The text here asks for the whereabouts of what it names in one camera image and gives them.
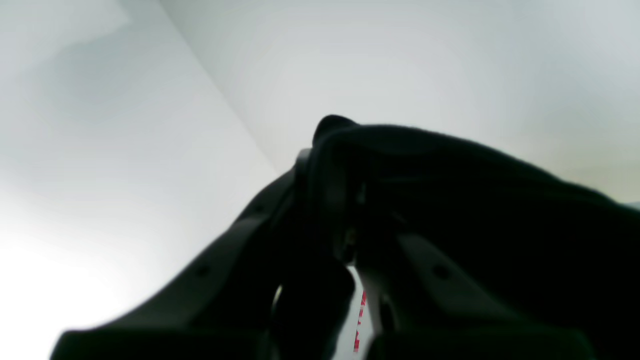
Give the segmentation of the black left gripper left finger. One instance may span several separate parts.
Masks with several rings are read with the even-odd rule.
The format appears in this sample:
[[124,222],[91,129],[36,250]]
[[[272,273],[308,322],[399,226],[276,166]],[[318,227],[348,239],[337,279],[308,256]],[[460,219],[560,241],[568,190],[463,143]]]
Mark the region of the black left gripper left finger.
[[220,237],[144,303],[66,331],[53,360],[330,360],[355,281],[313,233],[307,163],[261,190]]

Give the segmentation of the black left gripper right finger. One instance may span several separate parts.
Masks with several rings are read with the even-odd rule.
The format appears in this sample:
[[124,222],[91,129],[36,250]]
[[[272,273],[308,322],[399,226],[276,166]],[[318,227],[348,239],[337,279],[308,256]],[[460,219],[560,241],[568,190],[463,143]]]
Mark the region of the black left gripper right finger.
[[355,251],[374,338],[368,360],[591,360],[582,332],[515,310],[420,235],[375,232]]

